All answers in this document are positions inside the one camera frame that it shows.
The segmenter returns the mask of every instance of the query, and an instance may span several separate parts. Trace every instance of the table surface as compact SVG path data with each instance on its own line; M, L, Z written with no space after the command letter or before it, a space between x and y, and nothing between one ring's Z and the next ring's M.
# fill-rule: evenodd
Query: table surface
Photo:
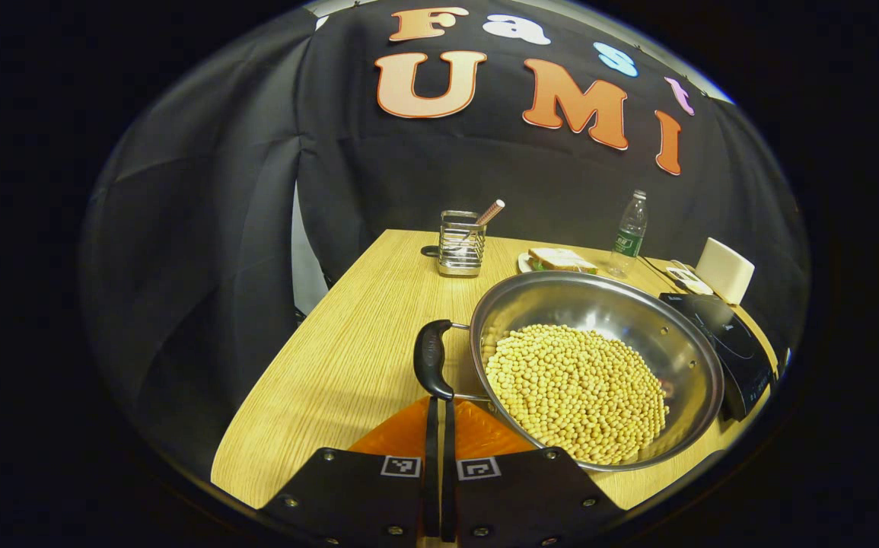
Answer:
M568 247L599 266L610 252L586 247L489 237L480 275L446 278L436 259L419 249L438 234L387 230L321 299L242 403L221 441L211 481L249 506L264 506L318 448L348 448L404 406L425 396L412 372L412 344L432 320L469 323L488 288L518 274L517 256L530 247ZM620 281L658 296L682 292L659 269L666 260L638 260ZM762 341L771 367L777 361L760 328L734 308ZM480 393L468 343L470 335L444 336L444 377L457 392ZM644 502L724 450L753 422L769 398L766 388L743 421L717 419L676 457L640 470L589 472L619 507Z

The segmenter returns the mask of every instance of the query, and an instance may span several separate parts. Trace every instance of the sandwich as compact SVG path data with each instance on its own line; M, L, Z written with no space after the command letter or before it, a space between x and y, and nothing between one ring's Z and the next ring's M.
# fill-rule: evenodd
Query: sandwich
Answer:
M527 250L530 259L527 263L533 270L570 270L597 274L598 267L583 260L579 254L563 247L532 247Z

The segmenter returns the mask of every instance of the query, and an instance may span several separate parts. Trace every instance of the green bottle label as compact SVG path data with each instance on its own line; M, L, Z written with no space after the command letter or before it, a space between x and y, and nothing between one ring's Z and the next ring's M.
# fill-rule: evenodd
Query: green bottle label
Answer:
M623 256L639 256L640 247L642 247L642 236L619 230L619 236L616 236L616 247L614 247L617 253L621 253Z

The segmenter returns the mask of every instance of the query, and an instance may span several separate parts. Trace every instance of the pile of soybeans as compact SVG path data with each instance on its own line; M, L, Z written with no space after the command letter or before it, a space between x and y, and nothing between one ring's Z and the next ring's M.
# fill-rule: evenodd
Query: pile of soybeans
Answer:
M666 393L638 352L568 326L510 332L497 342L486 375L530 436L593 464L636 457L669 413Z

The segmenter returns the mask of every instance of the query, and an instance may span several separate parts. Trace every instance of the plastic bottle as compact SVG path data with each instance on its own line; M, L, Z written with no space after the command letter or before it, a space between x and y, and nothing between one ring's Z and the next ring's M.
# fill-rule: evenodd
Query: plastic bottle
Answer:
M632 201L628 202L623 214L623 220L619 223L619 233L616 243L612 247L612 259L609 264L609 272L613 276L625 278L628 276L632 265L636 263L639 250L642 248L642 238L645 236L645 225L648 222L648 212L645 211L645 192L636 190L632 194Z

